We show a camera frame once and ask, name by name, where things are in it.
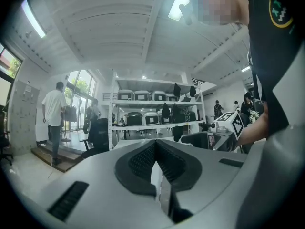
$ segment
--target ceiling light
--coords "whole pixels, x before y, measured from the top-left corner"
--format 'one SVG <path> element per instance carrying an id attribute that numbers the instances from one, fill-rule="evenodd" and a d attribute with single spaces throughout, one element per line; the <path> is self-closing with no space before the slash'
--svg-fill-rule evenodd
<path id="1" fill-rule="evenodd" d="M 181 11 L 179 9 L 179 5 L 180 4 L 188 4 L 190 0 L 175 0 L 175 2 L 173 2 L 173 6 L 171 8 L 170 13 L 168 14 L 168 17 L 178 21 L 181 18 Z"/>
<path id="2" fill-rule="evenodd" d="M 30 21 L 30 23 L 32 24 L 32 26 L 34 27 L 34 29 L 36 30 L 36 32 L 38 33 L 38 35 L 43 38 L 46 34 L 43 32 L 42 28 L 40 27 L 40 25 L 38 24 L 37 20 L 35 19 L 29 4 L 27 0 L 24 0 L 23 3 L 21 4 L 21 7 L 25 13 L 25 15 L 27 16 L 28 20 Z"/>
<path id="3" fill-rule="evenodd" d="M 250 69 L 250 67 L 248 66 L 248 67 L 242 69 L 242 72 L 245 72 L 245 71 L 247 71 L 247 70 L 249 70 L 249 69 Z"/>

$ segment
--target wooden platform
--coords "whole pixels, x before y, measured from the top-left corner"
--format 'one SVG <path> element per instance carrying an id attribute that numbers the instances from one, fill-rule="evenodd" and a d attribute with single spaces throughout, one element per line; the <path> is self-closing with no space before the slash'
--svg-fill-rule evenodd
<path id="1" fill-rule="evenodd" d="M 32 148 L 31 152 L 36 155 L 43 162 L 47 163 L 51 166 L 52 161 L 52 147 L 50 145 L 41 146 L 38 145 L 36 148 Z M 62 160 L 62 163 L 57 166 L 53 166 L 55 169 L 66 172 L 71 169 L 73 166 L 82 161 L 82 157 L 80 155 L 67 152 L 65 150 L 58 150 L 58 158 Z"/>

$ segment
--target shoulder patch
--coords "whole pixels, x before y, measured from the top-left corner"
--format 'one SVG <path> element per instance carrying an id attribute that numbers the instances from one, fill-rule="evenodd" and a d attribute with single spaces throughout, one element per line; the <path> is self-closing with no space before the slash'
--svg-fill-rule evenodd
<path id="1" fill-rule="evenodd" d="M 269 15 L 272 23 L 279 28 L 285 28 L 293 21 L 287 8 L 279 0 L 269 0 Z"/>

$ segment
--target ceiling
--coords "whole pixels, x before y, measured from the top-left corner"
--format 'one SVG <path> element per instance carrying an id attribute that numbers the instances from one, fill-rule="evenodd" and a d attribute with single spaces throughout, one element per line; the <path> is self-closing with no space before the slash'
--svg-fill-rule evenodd
<path id="1" fill-rule="evenodd" d="M 10 37 L 52 74 L 98 70 L 120 77 L 181 82 L 181 74 L 217 85 L 251 83 L 249 38 L 240 25 L 221 27 L 168 18 L 174 0 L 28 0 L 46 32 L 40 38 L 19 8 Z"/>

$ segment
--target black hair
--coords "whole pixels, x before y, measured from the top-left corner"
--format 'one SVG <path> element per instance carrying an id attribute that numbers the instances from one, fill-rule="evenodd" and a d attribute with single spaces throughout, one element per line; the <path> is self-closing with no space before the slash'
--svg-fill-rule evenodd
<path id="1" fill-rule="evenodd" d="M 95 105 L 95 104 L 98 104 L 98 103 L 99 103 L 99 101 L 96 98 L 94 98 L 94 100 L 92 101 L 92 105 Z"/>
<path id="2" fill-rule="evenodd" d="M 63 88 L 63 83 L 62 82 L 57 82 L 56 83 L 56 89 L 62 89 Z"/>
<path id="3" fill-rule="evenodd" d="M 246 98 L 249 98 L 251 100 L 251 94 L 249 92 L 247 92 L 245 95 L 244 95 L 244 102 L 246 102 Z"/>

